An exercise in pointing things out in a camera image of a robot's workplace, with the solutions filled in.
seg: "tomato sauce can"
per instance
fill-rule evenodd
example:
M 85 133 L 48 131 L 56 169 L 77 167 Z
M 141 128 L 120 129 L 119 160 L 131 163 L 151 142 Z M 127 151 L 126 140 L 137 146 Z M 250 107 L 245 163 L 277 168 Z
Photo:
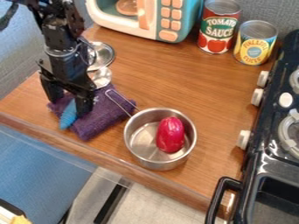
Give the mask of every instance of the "tomato sauce can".
M 250 20 L 240 26 L 233 56 L 250 66 L 259 66 L 271 56 L 278 35 L 277 29 L 261 20 Z
M 234 0 L 206 0 L 198 46 L 208 53 L 227 52 L 233 42 L 240 12 L 240 5 Z

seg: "purple sponge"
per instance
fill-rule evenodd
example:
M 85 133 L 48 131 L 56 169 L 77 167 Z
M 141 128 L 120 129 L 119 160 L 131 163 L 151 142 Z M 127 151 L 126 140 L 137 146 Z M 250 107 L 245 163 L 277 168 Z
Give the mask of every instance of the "purple sponge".
M 81 117 L 72 125 L 71 131 L 76 133 L 80 139 L 87 141 L 115 123 L 128 118 L 128 115 L 121 108 L 105 96 L 105 92 L 109 89 L 115 89 L 115 87 L 109 84 L 104 88 L 96 90 L 93 111 Z M 110 91 L 109 95 L 130 114 L 134 112 L 135 108 L 117 93 Z M 66 94 L 63 98 L 57 100 L 56 103 L 49 103 L 48 108 L 60 118 L 72 99 L 73 96 L 71 94 Z

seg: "yellow can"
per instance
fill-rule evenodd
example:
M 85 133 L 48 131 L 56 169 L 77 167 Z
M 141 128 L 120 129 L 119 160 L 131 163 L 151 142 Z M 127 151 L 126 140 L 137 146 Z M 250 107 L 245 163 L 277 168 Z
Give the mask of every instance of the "yellow can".
M 270 23 L 251 20 L 240 26 L 233 55 L 236 60 L 249 66 L 265 63 L 271 55 L 278 31 Z

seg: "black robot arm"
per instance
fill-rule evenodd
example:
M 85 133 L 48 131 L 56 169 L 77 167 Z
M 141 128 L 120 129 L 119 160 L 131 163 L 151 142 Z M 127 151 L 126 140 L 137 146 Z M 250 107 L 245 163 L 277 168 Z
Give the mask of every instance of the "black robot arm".
M 87 75 L 88 48 L 92 47 L 82 36 L 84 20 L 72 0 L 7 0 L 13 2 L 8 11 L 12 15 L 17 4 L 32 11 L 45 38 L 45 54 L 38 61 L 40 79 L 48 99 L 55 103 L 63 97 L 64 89 L 76 101 L 77 115 L 93 109 L 95 85 Z M 11 17 L 4 20 L 7 26 Z

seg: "wooden table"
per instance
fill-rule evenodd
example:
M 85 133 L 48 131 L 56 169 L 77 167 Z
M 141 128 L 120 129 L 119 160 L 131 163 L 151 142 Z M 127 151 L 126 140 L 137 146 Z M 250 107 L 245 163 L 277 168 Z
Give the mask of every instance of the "wooden table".
M 59 120 L 34 74 L 0 102 L 0 122 L 15 130 L 71 152 L 135 182 L 184 203 L 206 210 L 222 176 L 240 178 L 243 151 L 235 146 L 240 130 L 250 130 L 257 108 L 250 99 L 261 70 L 245 66 L 232 52 L 210 55 L 198 49 L 196 33 L 172 45 L 138 38 L 95 25 L 90 40 L 116 51 L 111 65 L 113 83 L 140 109 L 169 107 L 187 114 L 198 129 L 198 143 L 189 160 L 172 171 L 148 171 L 126 149 L 115 125 L 85 143 L 74 133 L 59 130 Z

